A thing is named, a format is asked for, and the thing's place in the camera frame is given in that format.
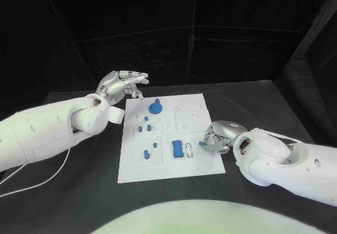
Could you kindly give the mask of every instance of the robotic hand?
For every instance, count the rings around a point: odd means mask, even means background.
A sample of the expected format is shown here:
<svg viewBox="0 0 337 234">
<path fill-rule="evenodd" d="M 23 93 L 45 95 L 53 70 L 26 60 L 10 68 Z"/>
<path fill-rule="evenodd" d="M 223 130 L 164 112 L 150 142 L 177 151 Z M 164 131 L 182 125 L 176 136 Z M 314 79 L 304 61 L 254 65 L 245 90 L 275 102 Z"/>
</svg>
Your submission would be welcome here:
<svg viewBox="0 0 337 234">
<path fill-rule="evenodd" d="M 208 145 L 213 136 L 215 144 Z M 285 138 L 295 143 L 284 144 Z M 206 151 L 226 154 L 233 148 L 236 165 L 245 178 L 259 186 L 272 183 L 295 195 L 337 206 L 337 149 L 304 144 L 258 128 L 231 121 L 215 121 L 199 143 Z"/>
<path fill-rule="evenodd" d="M 16 113 L 0 122 L 0 171 L 40 161 L 100 134 L 108 122 L 120 124 L 124 110 L 115 105 L 125 94 L 143 99 L 137 83 L 147 73 L 112 71 L 97 92 Z"/>
</svg>

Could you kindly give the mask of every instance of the black table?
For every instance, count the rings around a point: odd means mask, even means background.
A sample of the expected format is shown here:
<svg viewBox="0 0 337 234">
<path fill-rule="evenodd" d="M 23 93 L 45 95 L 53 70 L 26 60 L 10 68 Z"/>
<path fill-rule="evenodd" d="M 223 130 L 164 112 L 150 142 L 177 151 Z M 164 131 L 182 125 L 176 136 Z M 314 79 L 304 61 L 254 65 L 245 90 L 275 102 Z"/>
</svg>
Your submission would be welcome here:
<svg viewBox="0 0 337 234">
<path fill-rule="evenodd" d="M 203 93 L 212 120 L 232 120 L 313 143 L 297 116 L 269 80 L 141 89 L 146 97 Z M 49 93 L 52 103 L 88 92 Z M 125 108 L 125 99 L 117 104 Z M 160 202 L 213 199 L 274 211 L 337 233 L 337 207 L 295 196 L 277 185 L 259 187 L 242 176 L 232 152 L 222 155 L 226 174 L 117 184 L 123 124 L 71 150 L 58 176 L 43 186 L 0 198 L 2 233 L 89 233 L 133 210 Z M 66 152 L 29 164 L 0 186 L 0 194 L 45 181 Z"/>
</svg>

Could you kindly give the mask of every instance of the white paper sheet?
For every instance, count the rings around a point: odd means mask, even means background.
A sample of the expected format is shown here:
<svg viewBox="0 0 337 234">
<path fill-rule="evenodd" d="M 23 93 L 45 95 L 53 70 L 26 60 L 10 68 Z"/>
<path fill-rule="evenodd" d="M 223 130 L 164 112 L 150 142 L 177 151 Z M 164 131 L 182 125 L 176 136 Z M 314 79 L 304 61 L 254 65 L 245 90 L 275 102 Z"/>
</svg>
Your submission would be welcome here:
<svg viewBox="0 0 337 234">
<path fill-rule="evenodd" d="M 163 106 L 157 115 L 148 111 L 156 98 Z M 210 123 L 203 94 L 127 99 L 118 183 L 225 173 L 220 155 L 203 151 L 197 144 Z M 183 143 L 183 158 L 173 157 L 174 140 Z"/>
</svg>

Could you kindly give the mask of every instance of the dark wall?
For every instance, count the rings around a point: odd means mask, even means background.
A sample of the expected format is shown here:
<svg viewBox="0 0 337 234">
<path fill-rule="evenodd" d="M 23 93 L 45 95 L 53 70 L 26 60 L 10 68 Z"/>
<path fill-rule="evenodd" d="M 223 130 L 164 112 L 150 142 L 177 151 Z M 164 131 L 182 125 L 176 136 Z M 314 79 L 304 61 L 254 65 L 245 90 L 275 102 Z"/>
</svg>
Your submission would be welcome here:
<svg viewBox="0 0 337 234">
<path fill-rule="evenodd" d="M 114 69 L 150 85 L 274 79 L 321 0 L 52 1 L 98 83 Z"/>
<path fill-rule="evenodd" d="M 330 119 L 337 129 L 337 13 L 317 36 L 305 55 Z"/>
<path fill-rule="evenodd" d="M 55 91 L 94 90 L 69 35 L 48 2 L 2 1 L 0 119 Z"/>
</svg>

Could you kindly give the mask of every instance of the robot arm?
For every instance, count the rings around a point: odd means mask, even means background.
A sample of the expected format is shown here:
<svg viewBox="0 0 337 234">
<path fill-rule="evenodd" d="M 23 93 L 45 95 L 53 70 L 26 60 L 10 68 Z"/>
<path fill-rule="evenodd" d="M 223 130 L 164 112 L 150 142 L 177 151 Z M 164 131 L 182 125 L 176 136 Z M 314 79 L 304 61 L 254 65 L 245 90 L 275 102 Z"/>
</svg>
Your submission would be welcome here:
<svg viewBox="0 0 337 234">
<path fill-rule="evenodd" d="M 147 73 L 112 71 L 97 92 L 16 113 L 0 122 L 0 171 L 58 155 L 100 134 L 108 122 L 120 124 L 124 110 L 115 108 L 125 94 L 143 99 L 136 84 Z"/>
<path fill-rule="evenodd" d="M 206 145 L 210 135 L 219 138 Z M 295 143 L 285 145 L 277 139 Z M 233 147 L 236 165 L 245 178 L 259 186 L 278 184 L 295 195 L 337 206 L 337 149 L 301 141 L 261 129 L 248 131 L 238 123 L 215 121 L 206 131 L 202 148 L 220 154 Z"/>
</svg>

